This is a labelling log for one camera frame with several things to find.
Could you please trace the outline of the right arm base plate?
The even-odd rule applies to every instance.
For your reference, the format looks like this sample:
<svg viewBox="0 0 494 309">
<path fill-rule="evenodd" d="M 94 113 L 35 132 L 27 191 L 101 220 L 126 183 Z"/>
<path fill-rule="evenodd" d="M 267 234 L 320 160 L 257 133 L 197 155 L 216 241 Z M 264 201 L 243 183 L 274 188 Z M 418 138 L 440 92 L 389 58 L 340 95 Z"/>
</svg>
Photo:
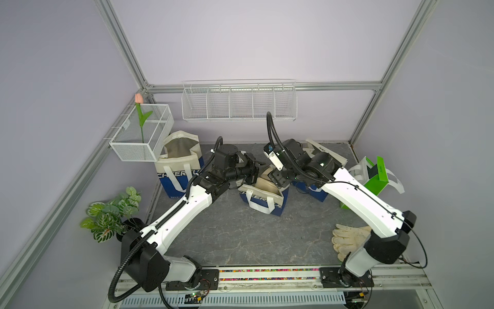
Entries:
<svg viewBox="0 0 494 309">
<path fill-rule="evenodd" d="M 319 268 L 321 283 L 324 288 L 373 288 L 374 280 L 370 270 L 358 277 L 345 267 Z"/>
</svg>

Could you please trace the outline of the green and white takeout bag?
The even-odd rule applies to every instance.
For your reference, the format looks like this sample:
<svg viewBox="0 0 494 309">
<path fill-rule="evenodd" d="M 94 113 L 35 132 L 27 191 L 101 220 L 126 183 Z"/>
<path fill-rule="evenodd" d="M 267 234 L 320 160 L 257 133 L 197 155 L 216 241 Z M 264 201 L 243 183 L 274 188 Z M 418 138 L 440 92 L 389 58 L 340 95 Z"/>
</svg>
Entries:
<svg viewBox="0 0 494 309">
<path fill-rule="evenodd" d="M 399 194 L 405 192 L 403 184 L 391 170 L 386 168 L 382 157 L 377 156 L 375 163 L 364 157 L 348 171 L 361 185 L 376 196 L 388 186 L 395 188 Z"/>
</svg>

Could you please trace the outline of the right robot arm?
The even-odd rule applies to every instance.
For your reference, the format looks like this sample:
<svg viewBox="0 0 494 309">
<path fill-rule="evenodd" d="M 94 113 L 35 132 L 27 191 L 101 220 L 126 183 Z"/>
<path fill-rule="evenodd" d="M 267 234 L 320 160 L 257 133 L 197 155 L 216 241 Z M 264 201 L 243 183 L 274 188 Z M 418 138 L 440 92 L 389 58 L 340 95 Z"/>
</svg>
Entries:
<svg viewBox="0 0 494 309">
<path fill-rule="evenodd" d="M 321 151 L 310 156 L 297 141 L 282 141 L 271 113 L 266 114 L 266 122 L 269 143 L 264 153 L 275 167 L 269 174 L 271 181 L 277 187 L 292 182 L 315 185 L 343 202 L 371 228 L 363 243 L 344 258 L 341 267 L 324 275 L 323 283 L 344 288 L 373 286 L 372 268 L 400 259 L 408 247 L 416 215 L 401 212 L 378 198 L 333 155 Z"/>
</svg>

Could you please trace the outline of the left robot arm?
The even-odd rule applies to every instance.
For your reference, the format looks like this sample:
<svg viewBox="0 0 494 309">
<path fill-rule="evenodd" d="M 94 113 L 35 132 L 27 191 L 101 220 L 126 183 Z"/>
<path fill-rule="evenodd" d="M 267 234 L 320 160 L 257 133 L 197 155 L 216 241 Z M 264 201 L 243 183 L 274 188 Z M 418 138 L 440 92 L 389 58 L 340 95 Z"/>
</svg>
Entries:
<svg viewBox="0 0 494 309">
<path fill-rule="evenodd" d="M 170 245 L 231 183 L 253 184 L 260 173 L 261 163 L 253 154 L 224 144 L 219 137 L 209 160 L 188 182 L 185 194 L 153 223 L 124 234 L 120 266 L 108 290 L 109 302 L 121 302 L 141 288 L 152 292 L 164 282 L 179 282 L 187 289 L 200 287 L 201 265 L 188 256 L 168 256 Z"/>
</svg>

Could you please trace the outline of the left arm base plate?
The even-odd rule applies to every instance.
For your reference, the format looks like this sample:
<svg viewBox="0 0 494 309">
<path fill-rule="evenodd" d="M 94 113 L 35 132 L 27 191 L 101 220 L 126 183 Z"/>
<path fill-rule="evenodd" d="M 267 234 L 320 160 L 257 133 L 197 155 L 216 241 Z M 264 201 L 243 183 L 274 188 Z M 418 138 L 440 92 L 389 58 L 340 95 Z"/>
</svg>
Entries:
<svg viewBox="0 0 494 309">
<path fill-rule="evenodd" d="M 188 282 L 171 281 L 165 284 L 166 291 L 217 290 L 219 269 L 201 269 Z"/>
</svg>

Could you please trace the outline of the blue beige takeout bag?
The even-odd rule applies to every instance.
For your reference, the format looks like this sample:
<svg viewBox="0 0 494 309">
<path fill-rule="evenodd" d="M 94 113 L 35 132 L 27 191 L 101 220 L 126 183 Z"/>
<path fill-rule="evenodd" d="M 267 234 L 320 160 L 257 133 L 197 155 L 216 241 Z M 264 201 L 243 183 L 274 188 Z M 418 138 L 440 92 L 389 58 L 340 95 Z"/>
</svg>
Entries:
<svg viewBox="0 0 494 309">
<path fill-rule="evenodd" d="M 189 181 L 204 166 L 198 135 L 185 131 L 171 133 L 163 141 L 156 172 L 169 198 L 181 198 Z"/>
</svg>

